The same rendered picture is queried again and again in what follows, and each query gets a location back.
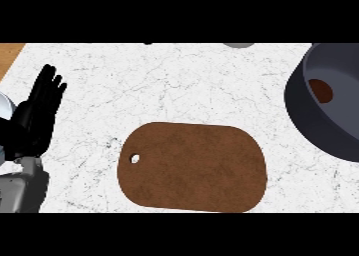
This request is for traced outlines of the dark grey pot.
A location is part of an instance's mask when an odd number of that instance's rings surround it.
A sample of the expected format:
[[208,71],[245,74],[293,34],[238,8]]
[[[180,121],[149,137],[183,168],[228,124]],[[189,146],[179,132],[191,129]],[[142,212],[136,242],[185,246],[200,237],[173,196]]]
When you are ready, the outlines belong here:
[[[319,103],[309,80],[332,88]],[[359,43],[313,43],[288,78],[285,108],[309,142],[334,157],[359,163]]]

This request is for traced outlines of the grey round object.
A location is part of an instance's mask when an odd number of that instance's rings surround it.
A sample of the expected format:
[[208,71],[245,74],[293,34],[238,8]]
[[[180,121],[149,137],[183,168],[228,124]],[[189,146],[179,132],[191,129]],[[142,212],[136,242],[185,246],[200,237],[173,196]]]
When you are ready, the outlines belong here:
[[254,43],[223,43],[228,47],[235,49],[248,48]]

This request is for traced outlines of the brown cupcake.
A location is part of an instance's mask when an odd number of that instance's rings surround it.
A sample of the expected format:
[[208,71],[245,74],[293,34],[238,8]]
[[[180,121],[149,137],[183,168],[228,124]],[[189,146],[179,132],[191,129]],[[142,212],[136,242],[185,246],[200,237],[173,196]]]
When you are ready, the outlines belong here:
[[310,86],[313,95],[318,99],[318,102],[328,103],[332,100],[331,86],[319,79],[310,79],[309,86]]

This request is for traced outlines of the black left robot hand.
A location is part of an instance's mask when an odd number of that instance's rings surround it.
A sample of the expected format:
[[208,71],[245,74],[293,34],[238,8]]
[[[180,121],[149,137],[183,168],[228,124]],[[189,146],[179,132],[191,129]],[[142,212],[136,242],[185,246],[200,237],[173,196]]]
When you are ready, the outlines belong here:
[[9,120],[0,118],[0,146],[5,160],[40,157],[52,139],[55,115],[67,84],[56,68],[46,64],[34,81],[28,99],[15,109]]

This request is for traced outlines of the brown wooden cutting board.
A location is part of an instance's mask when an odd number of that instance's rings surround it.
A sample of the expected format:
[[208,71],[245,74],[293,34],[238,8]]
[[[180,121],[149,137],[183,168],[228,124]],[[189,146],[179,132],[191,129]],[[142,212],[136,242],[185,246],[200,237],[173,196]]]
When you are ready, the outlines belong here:
[[152,122],[126,139],[117,178],[140,206],[245,212],[265,195],[263,153],[235,127]]

